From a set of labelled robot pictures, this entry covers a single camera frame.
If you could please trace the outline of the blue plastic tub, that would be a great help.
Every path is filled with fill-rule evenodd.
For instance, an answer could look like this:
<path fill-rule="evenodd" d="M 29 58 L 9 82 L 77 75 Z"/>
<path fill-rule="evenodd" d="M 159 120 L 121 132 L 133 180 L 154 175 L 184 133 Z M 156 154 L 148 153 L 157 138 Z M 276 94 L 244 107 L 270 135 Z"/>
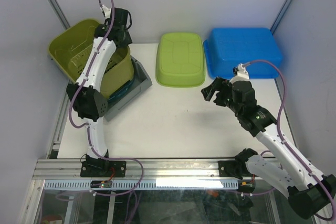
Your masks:
<path fill-rule="evenodd" d="M 231 79 L 240 63 L 266 60 L 280 67 L 283 56 L 268 28 L 214 28 L 203 43 L 210 78 Z"/>

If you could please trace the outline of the olive green slotted basket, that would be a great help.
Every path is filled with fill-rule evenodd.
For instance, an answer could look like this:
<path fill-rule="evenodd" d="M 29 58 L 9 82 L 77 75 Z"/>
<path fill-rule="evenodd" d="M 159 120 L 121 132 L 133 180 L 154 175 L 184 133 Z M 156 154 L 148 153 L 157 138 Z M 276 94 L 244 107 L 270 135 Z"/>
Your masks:
<path fill-rule="evenodd" d="M 49 55 L 71 82 L 75 82 L 85 68 L 98 25 L 95 19 L 84 19 L 49 44 Z M 109 59 L 100 92 L 108 99 L 134 76 L 130 48 L 118 48 Z"/>

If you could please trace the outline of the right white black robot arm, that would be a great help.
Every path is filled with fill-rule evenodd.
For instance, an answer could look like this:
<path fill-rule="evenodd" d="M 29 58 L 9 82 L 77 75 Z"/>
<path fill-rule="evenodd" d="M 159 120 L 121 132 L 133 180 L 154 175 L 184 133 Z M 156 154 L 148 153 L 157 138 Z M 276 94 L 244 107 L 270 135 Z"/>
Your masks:
<path fill-rule="evenodd" d="M 212 100 L 217 106 L 229 108 L 241 127 L 267 147 L 282 165 L 277 167 L 256 151 L 246 148 L 224 167 L 226 174 L 238 179 L 248 174 L 261 177 L 281 192 L 293 211 L 303 219 L 316 216 L 327 205 L 335 210 L 335 176 L 318 170 L 288 141 L 278 128 L 279 122 L 258 105 L 250 81 L 230 82 L 216 78 L 201 93 L 205 101 Z"/>

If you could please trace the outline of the lime green shallow tub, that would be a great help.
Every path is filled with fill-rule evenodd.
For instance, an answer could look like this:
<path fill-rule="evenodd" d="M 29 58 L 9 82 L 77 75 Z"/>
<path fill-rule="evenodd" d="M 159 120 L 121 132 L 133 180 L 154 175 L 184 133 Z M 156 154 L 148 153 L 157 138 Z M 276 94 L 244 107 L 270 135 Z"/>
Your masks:
<path fill-rule="evenodd" d="M 205 81 L 205 56 L 196 33 L 162 35 L 156 54 L 155 77 L 166 87 L 198 87 Z"/>

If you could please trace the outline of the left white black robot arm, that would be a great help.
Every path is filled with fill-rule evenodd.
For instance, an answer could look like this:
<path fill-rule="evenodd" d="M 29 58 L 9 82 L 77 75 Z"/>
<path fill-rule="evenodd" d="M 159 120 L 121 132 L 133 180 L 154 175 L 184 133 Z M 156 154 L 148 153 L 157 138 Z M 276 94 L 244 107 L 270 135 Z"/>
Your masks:
<path fill-rule="evenodd" d="M 134 78 L 129 45 L 132 39 L 131 13 L 122 8 L 101 8 L 105 21 L 96 27 L 87 63 L 74 84 L 67 86 L 69 114 L 76 111 L 82 124 L 73 127 L 87 131 L 86 163 L 99 176 L 110 170 L 108 148 L 103 134 L 103 118 L 108 100 Z"/>

